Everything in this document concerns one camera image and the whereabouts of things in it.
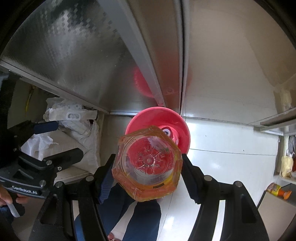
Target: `bolt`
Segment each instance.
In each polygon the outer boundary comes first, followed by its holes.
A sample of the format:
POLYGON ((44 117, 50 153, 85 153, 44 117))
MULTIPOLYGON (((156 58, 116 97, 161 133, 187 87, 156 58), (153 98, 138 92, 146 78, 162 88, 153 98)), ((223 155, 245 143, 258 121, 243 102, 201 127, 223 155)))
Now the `bolt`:
POLYGON ((85 178, 85 180, 87 180, 88 182, 91 182, 94 179, 94 176, 89 175, 85 178))
POLYGON ((60 188, 61 186, 63 186, 63 182, 57 182, 56 184, 55 184, 55 186, 57 187, 57 188, 60 188))
POLYGON ((210 181, 212 180, 212 177, 209 176, 209 175, 205 175, 205 176, 204 176, 204 179, 205 179, 206 181, 210 182, 210 181))
POLYGON ((240 188, 240 187, 242 187, 242 182, 240 182, 240 181, 236 181, 236 182, 235 182, 235 185, 236 185, 237 187, 240 188))
POLYGON ((39 186, 44 187, 46 185, 46 181, 45 180, 41 180, 39 182, 39 186))

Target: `blue trousers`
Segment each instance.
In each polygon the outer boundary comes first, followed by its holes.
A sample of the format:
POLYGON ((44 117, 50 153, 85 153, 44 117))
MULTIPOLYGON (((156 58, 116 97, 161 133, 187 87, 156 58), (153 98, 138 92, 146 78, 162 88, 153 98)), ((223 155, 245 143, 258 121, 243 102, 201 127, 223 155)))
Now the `blue trousers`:
MULTIPOLYGON (((134 201, 119 184, 116 184, 103 204, 98 205, 98 212, 107 235, 134 201)), ((123 241, 156 241, 160 218, 161 210, 156 200, 138 202, 123 241)), ((84 241, 79 215, 75 219, 75 229, 78 241, 84 241)))

